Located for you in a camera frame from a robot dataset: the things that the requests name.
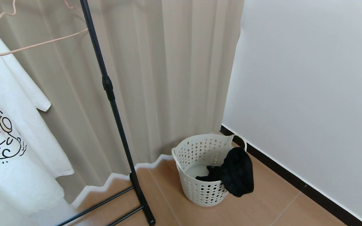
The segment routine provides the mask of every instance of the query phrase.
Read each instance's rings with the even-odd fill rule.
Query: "clothes rack base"
[[[117,124],[117,128],[119,131],[119,135],[121,136],[121,141],[122,141],[122,145],[124,147],[125,150],[125,154],[127,156],[127,160],[129,163],[129,167],[131,168],[131,173],[129,174],[129,179],[131,180],[132,186],[111,196],[110,198],[90,207],[89,209],[86,209],[85,211],[71,217],[70,219],[66,220],[65,222],[62,222],[56,226],[64,226],[67,223],[70,223],[76,219],[78,219],[79,217],[91,212],[92,210],[97,209],[98,207],[108,203],[109,201],[127,193],[130,190],[135,190],[136,196],[138,197],[140,206],[137,207],[136,209],[130,211],[129,213],[125,214],[124,216],[120,217],[119,219],[115,220],[114,222],[110,223],[108,226],[114,226],[120,222],[122,222],[123,220],[127,219],[128,217],[132,216],[134,213],[137,213],[138,211],[142,210],[145,214],[145,217],[147,219],[148,225],[149,226],[153,226],[156,224],[156,220],[152,214],[151,209],[149,208],[148,202],[145,199],[145,196],[143,195],[142,189],[139,185],[139,181],[138,181],[138,177],[136,176],[136,171],[135,171],[135,166],[134,163],[132,161],[132,156],[131,156],[131,152],[129,151],[129,147],[128,147],[128,143],[127,143],[127,139],[125,137],[125,132],[124,132],[124,128],[122,127],[122,122],[121,119],[119,117],[119,112],[118,112],[118,108],[117,108],[117,104],[115,103],[115,96],[114,96],[114,91],[112,88],[112,82],[110,80],[110,77],[107,74],[107,70],[104,64],[104,60],[103,60],[103,56],[101,53],[101,49],[99,46],[99,41],[97,40],[97,35],[96,35],[96,30],[95,30],[95,26],[93,24],[93,20],[92,20],[92,15],[90,13],[90,9],[89,9],[89,4],[87,2],[87,0],[80,0],[80,4],[82,5],[82,10],[83,10],[83,14],[85,15],[85,20],[86,20],[86,25],[87,28],[89,29],[89,34],[90,34],[90,39],[92,40],[92,44],[93,44],[93,49],[95,50],[95,54],[96,54],[96,58],[97,58],[97,62],[99,63],[99,68],[100,68],[100,72],[102,75],[102,84],[103,84],[103,88],[106,91],[107,94],[107,98],[110,102],[111,105],[111,109],[112,109],[112,113],[114,114],[114,118],[115,118],[115,122]]]

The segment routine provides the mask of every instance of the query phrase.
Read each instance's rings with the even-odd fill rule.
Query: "brown floor tile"
[[[197,206],[186,198],[174,160],[162,161],[150,171],[183,226],[269,226],[299,192],[258,160],[251,159],[254,192],[241,198],[229,194],[213,207]]]
[[[141,188],[145,194],[145,198],[156,219],[157,226],[178,226],[178,222],[167,205],[160,189],[155,184],[151,173],[146,168],[137,170],[137,175]],[[131,186],[129,180],[115,179],[109,186],[106,192],[91,192],[79,206],[78,211],[81,212],[96,203],[126,189]],[[138,198],[134,190],[119,196],[109,203],[99,207],[98,209],[88,213],[82,218],[82,221],[87,221],[90,225],[104,226],[112,223],[122,215],[130,212],[139,206]],[[147,221],[142,210],[132,215],[128,219],[121,222],[121,226],[147,226]]]
[[[272,226],[344,226],[305,194],[300,194]]]

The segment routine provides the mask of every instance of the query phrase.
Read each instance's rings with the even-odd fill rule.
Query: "basket handle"
[[[240,136],[240,135],[237,135],[237,134],[234,134],[234,135],[232,135],[233,136],[233,138],[235,137],[235,136],[237,136],[237,137],[239,137],[241,140],[243,140],[243,142],[244,142],[244,151],[245,152],[247,152],[247,141],[242,137],[242,136]]]
[[[177,156],[175,155],[175,148],[172,148],[172,149],[171,149],[171,154],[173,155],[173,159],[174,159],[175,162],[177,163],[177,166],[180,168],[180,170],[182,170],[181,165],[180,165],[180,163],[179,163],[178,160],[177,160]]]

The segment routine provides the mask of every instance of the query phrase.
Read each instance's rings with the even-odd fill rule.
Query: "tile grout line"
[[[279,220],[279,218],[284,214],[284,212],[290,207],[291,204],[293,204],[293,202],[296,200],[296,198],[301,194],[302,192],[300,191],[297,196],[286,206],[285,209],[283,209],[283,211],[279,214],[279,216],[276,217],[276,219],[273,221],[273,223],[270,224],[270,226],[272,226],[274,223],[276,223],[277,220]]]
[[[155,176],[153,176],[153,174],[152,174],[152,172],[151,172],[151,169],[150,169],[149,167],[147,167],[147,169],[149,170],[149,173],[151,174],[153,180],[155,181],[155,184],[157,185],[158,189],[160,190],[161,195],[163,196],[164,200],[166,201],[167,206],[170,208],[171,212],[173,213],[173,216],[174,216],[175,219],[177,220],[178,225],[179,225],[179,226],[182,226],[182,225],[181,225],[181,222],[180,222],[180,221],[178,220],[178,218],[177,218],[177,215],[175,215],[175,212],[174,212],[173,208],[170,206],[170,203],[167,201],[166,196],[164,195],[163,191],[161,190],[160,185],[157,183],[157,181],[156,181],[156,179],[155,179]]]

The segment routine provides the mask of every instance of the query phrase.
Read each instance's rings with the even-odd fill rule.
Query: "clothes hanger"
[[[82,14],[83,16],[83,13],[82,11],[80,11],[78,8],[76,8],[75,6],[69,6],[67,0],[63,0],[66,4],[66,6],[69,8],[69,9],[76,9],[77,11],[79,11],[79,13]],[[13,13],[7,13],[7,12],[3,12],[0,14],[0,19],[5,16],[5,15],[8,15],[8,16],[11,16],[11,17],[14,17],[16,16],[16,6],[15,6],[15,3],[16,3],[16,0],[13,0],[12,2],[12,5],[13,5]],[[38,43],[38,44],[34,44],[34,45],[31,45],[31,46],[27,46],[27,47],[23,47],[23,48],[20,48],[20,49],[17,49],[17,50],[12,50],[12,51],[9,51],[9,52],[6,52],[6,53],[0,53],[0,56],[6,56],[8,54],[12,54],[12,53],[16,53],[16,52],[19,52],[19,51],[22,51],[22,50],[27,50],[27,49],[30,49],[30,48],[33,48],[33,47],[36,47],[36,46],[41,46],[41,45],[44,45],[44,44],[47,44],[47,43],[52,43],[52,42],[55,42],[55,41],[58,41],[58,40],[63,40],[63,39],[66,39],[66,38],[69,38],[69,37],[72,37],[72,36],[75,36],[75,35],[78,35],[82,32],[85,32],[87,31],[88,29],[84,29],[84,30],[81,30],[75,34],[71,34],[71,35],[68,35],[68,36],[65,36],[65,37],[61,37],[61,38],[57,38],[57,39],[54,39],[54,40],[48,40],[48,41],[45,41],[45,42],[42,42],[42,43]]]

